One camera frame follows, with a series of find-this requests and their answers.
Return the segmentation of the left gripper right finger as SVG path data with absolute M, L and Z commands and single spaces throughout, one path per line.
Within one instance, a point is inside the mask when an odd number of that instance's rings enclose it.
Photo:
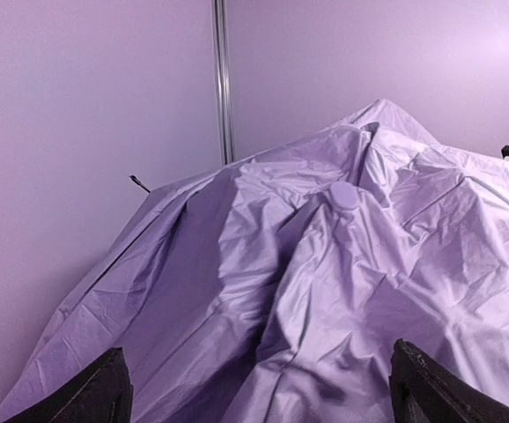
M 509 407 L 472 388 L 424 351 L 396 340 L 389 376 L 396 423 L 509 422 Z

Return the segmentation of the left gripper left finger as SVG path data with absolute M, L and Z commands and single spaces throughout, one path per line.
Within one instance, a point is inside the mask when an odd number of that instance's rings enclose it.
M 6 420 L 129 422 L 132 384 L 121 347 L 110 348 L 52 395 Z

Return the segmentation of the lilac folding umbrella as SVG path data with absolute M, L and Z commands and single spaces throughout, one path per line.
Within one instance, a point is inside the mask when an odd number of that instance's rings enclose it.
M 123 350 L 135 422 L 390 422 L 398 339 L 509 406 L 509 161 L 378 100 L 152 191 L 0 422 Z

